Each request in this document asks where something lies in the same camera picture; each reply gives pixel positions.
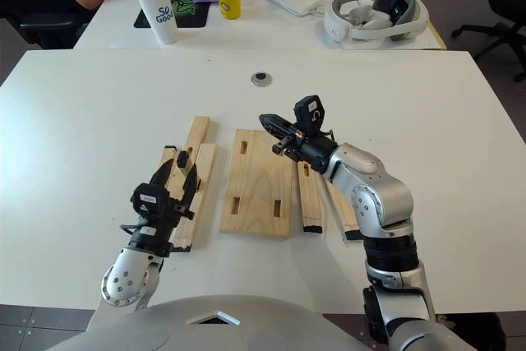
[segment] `rectangular slot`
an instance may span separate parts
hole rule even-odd
[[[239,151],[240,154],[246,154],[247,153],[247,141],[241,141],[241,150]]]
[[[274,217],[281,217],[281,201],[274,201]]]
[[[230,214],[239,214],[239,201],[240,199],[236,196],[232,199],[232,209],[230,210]]]

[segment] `plywood panel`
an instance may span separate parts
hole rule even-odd
[[[267,132],[236,131],[221,232],[289,236],[295,163],[275,155],[274,143]]]
[[[298,163],[299,194],[302,203],[303,230],[321,233],[320,194],[316,183],[316,174],[305,162]]]

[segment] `wood piece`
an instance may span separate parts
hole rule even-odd
[[[175,163],[176,158],[178,157],[178,151],[175,148],[174,145],[165,145],[163,149],[163,154],[161,155],[161,159],[159,160],[159,167],[163,163],[165,163],[167,160],[173,159],[173,162]],[[164,184],[164,187],[168,189],[168,192],[170,192],[171,197],[175,197],[175,195],[172,195],[172,192],[169,189],[170,180],[172,179],[173,169],[175,168],[175,164],[172,165],[172,172],[170,173],[170,177],[166,180],[166,183]]]
[[[188,153],[193,164],[196,162],[199,146],[205,141],[209,126],[210,117],[204,117],[201,115],[196,115],[191,123],[184,150]]]
[[[289,236],[294,163],[273,154],[274,143],[267,132],[236,131],[221,232]]]
[[[203,143],[197,154],[196,166],[199,177],[201,178],[201,186],[190,205],[190,211],[193,211],[195,215],[193,220],[182,218],[176,227],[171,240],[176,252],[189,252],[194,243],[197,226],[201,221],[201,210],[205,203],[206,191],[208,189],[216,151],[216,144]]]
[[[190,131],[188,131],[187,142],[185,143],[184,150],[188,153],[191,162],[196,162],[197,153],[201,143],[205,140],[206,133],[208,132],[208,126],[210,125],[210,117],[196,115],[191,123]],[[172,177],[168,183],[168,190],[170,195],[177,199],[182,198],[182,185],[186,178],[184,172],[181,171],[177,166],[173,166],[175,171],[172,172]],[[200,177],[199,169],[197,169],[197,177]]]
[[[305,162],[298,163],[299,195],[302,203],[303,231],[322,233],[320,194],[316,174]]]
[[[334,185],[329,182],[326,182],[327,188],[329,190],[330,199],[335,205],[335,209],[338,214],[337,221],[342,225],[342,229],[345,232],[345,237],[348,240],[360,240],[362,239],[362,234],[359,231],[358,223],[356,222],[356,215],[354,214],[354,209],[351,206],[351,203],[345,198],[344,195],[338,191]]]

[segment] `office chair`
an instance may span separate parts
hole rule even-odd
[[[73,48],[79,29],[88,22],[81,13],[27,13],[21,0],[0,0],[0,18],[6,19],[29,44],[44,49]]]
[[[510,28],[503,23],[498,23],[493,27],[479,25],[462,25],[459,29],[453,30],[451,36],[457,37],[465,30],[472,32],[485,33],[499,39],[485,47],[481,52],[473,56],[475,62],[484,54],[501,44],[508,44],[519,58],[524,72],[514,76],[514,80],[521,82],[526,78],[526,53],[523,46],[526,45],[526,37],[519,33],[519,30],[526,26],[526,0],[488,0],[490,8],[497,15],[510,20],[514,25]]]

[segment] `desk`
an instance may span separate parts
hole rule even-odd
[[[198,49],[422,49],[444,48],[430,24],[415,39],[394,44],[390,39],[359,42],[348,39],[342,45],[324,35],[322,18],[299,18],[268,0],[242,0],[242,16],[225,20],[217,3],[210,6],[205,28],[180,29],[175,44],[162,45],[149,29],[137,29],[133,22],[141,6],[137,0],[105,0],[80,37],[75,48],[198,48]]]
[[[273,84],[253,86],[258,71]],[[524,310],[526,149],[469,54],[442,51],[26,53],[0,89],[0,303],[94,308],[129,240],[118,226],[136,222],[133,189],[201,114],[219,145],[203,222],[192,251],[165,261],[152,303],[249,293],[362,313],[363,248],[344,246],[334,219],[306,234],[295,209],[287,240],[219,233],[235,129],[291,118],[312,94],[338,141],[412,191],[436,311]]]

